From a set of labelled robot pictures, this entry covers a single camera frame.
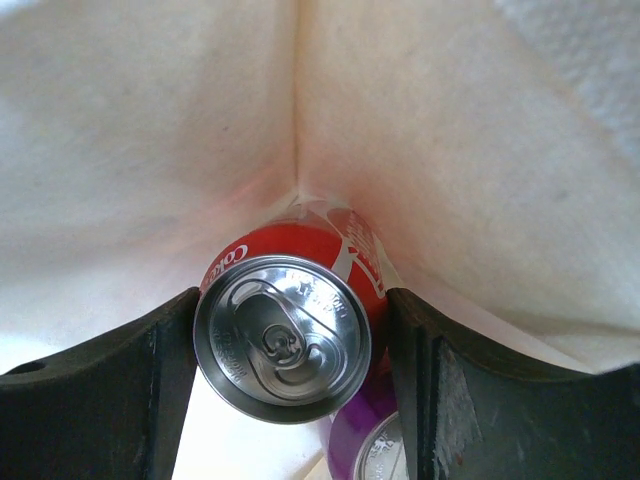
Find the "purple soda can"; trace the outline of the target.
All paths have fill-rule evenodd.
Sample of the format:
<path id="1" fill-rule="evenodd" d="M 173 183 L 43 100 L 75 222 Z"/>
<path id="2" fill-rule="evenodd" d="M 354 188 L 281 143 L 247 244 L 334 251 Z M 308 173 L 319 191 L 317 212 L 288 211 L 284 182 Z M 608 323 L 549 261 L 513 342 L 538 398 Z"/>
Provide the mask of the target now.
<path id="1" fill-rule="evenodd" d="M 323 426 L 332 479 L 407 479 L 401 422 L 392 380 L 362 387 Z"/>

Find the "red cola can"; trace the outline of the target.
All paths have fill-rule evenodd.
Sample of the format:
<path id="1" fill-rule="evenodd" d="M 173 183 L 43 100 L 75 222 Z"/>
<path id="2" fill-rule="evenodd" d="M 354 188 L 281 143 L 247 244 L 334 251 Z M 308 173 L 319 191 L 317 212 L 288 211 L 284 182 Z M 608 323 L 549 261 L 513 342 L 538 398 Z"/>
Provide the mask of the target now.
<path id="1" fill-rule="evenodd" d="M 374 233 L 346 206 L 291 205 L 229 244 L 200 292 L 199 367 L 224 401 L 262 421 L 306 423 L 339 410 L 386 347 Z"/>

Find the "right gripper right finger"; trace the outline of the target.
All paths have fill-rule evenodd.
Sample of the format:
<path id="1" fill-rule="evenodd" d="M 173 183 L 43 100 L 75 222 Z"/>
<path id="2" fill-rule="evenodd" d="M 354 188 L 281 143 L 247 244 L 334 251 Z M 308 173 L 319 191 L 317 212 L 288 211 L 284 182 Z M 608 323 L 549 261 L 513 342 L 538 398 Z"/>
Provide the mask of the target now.
<path id="1" fill-rule="evenodd" d="M 639 368 L 592 375 L 521 354 L 405 288 L 389 351 L 413 479 L 635 479 Z"/>

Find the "beige canvas bag orange handles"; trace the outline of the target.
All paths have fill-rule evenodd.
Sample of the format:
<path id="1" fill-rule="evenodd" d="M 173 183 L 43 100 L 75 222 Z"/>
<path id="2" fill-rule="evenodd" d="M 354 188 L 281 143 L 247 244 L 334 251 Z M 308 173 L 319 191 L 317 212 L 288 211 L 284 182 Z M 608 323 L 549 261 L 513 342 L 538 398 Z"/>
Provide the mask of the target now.
<path id="1" fill-rule="evenodd" d="M 1 367 L 162 304 L 299 196 L 390 286 L 639 358 L 635 1 L 5 1 Z"/>

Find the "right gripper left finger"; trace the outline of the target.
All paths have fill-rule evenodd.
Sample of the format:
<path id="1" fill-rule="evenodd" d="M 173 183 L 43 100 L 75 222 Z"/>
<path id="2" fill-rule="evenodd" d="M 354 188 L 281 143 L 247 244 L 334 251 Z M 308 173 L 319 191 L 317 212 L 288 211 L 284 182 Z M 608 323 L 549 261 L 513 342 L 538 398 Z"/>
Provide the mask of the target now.
<path id="1" fill-rule="evenodd" d="M 169 479 L 196 370 L 189 288 L 1 377 L 4 479 Z"/>

